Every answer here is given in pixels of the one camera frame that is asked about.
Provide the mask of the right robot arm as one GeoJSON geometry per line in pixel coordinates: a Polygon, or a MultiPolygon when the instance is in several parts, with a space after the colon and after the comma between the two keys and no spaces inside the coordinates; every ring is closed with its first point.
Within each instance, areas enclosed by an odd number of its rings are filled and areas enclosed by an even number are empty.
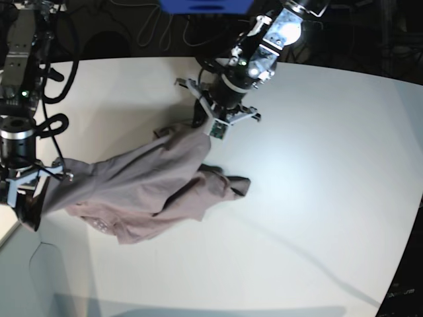
{"type": "Polygon", "coordinates": [[[70,180],[73,175],[63,157],[46,166],[36,156],[38,139],[63,133],[69,126],[65,114],[45,116],[37,123],[38,107],[61,102],[68,94],[79,66],[79,39],[66,13],[67,1],[4,1],[14,10],[5,55],[1,62],[1,204],[10,207],[18,221],[36,232],[40,226],[44,195],[36,195],[41,178],[70,180]],[[51,66],[51,46],[59,18],[65,18],[73,37],[74,52],[68,78],[51,66]]]}

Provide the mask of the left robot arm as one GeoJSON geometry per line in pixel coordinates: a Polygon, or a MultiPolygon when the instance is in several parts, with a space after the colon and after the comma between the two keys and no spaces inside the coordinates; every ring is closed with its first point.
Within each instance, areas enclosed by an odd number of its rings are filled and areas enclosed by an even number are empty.
{"type": "Polygon", "coordinates": [[[258,15],[250,29],[238,36],[225,63],[216,57],[197,57],[201,70],[214,74],[215,79],[211,83],[201,78],[176,80],[196,99],[192,127],[224,140],[236,123],[247,119],[259,122],[260,113],[244,106],[243,98],[274,76],[282,50],[300,38],[305,15],[321,17],[328,5],[328,1],[282,1],[280,10],[258,15]]]}

